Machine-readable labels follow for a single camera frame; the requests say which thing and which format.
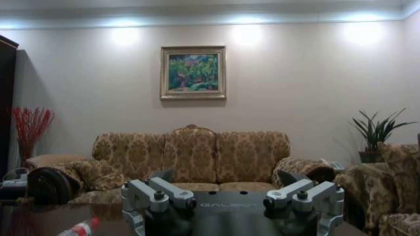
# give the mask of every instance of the red and white bottle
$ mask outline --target red and white bottle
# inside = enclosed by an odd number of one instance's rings
[[[69,230],[61,232],[57,236],[92,236],[93,230],[99,227],[99,218],[95,217],[77,225]]]

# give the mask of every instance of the floral patterned sofa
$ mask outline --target floral patterned sofa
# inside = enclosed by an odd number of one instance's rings
[[[380,144],[384,163],[360,164],[336,176],[345,189],[345,220],[371,235],[420,236],[419,145]]]
[[[107,133],[95,141],[93,159],[37,166],[28,194],[39,204],[119,203],[127,180],[167,169],[175,170],[173,184],[192,191],[276,189],[277,169],[332,181],[331,167],[288,158],[289,151],[281,132],[216,133],[189,125],[163,135]]]

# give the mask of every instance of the plant pot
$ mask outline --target plant pot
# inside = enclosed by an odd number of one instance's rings
[[[384,162],[381,153],[379,151],[360,151],[359,155],[360,155],[361,163]]]

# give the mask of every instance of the picture frame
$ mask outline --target picture frame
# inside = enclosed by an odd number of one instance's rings
[[[227,99],[224,46],[161,47],[160,99]]]

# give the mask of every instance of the crown molding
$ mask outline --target crown molding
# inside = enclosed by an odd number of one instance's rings
[[[420,9],[393,1],[0,10],[0,30],[399,21]]]

